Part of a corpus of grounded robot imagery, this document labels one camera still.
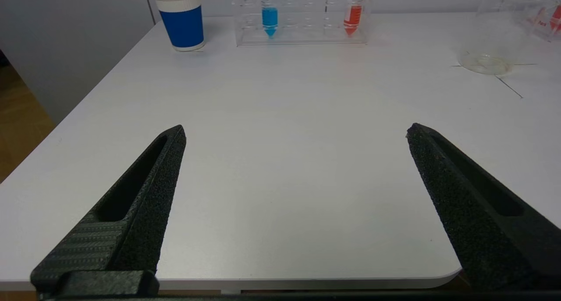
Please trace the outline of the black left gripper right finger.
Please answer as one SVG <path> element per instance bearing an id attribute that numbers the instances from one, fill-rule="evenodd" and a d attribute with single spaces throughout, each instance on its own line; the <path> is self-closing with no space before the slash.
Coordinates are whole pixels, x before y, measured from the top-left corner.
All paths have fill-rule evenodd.
<path id="1" fill-rule="evenodd" d="M 559 227 L 434 129 L 414 123 L 406 138 L 475 289 L 560 290 Z"/>

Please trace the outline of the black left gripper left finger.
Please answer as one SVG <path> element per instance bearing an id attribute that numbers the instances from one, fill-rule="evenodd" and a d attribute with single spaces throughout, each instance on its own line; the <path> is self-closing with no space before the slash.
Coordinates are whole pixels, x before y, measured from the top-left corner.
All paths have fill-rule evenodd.
<path id="1" fill-rule="evenodd" d="M 40 298 L 143 298 L 160 289 L 158 261 L 186 147 L 163 131 L 34 268 Z"/>

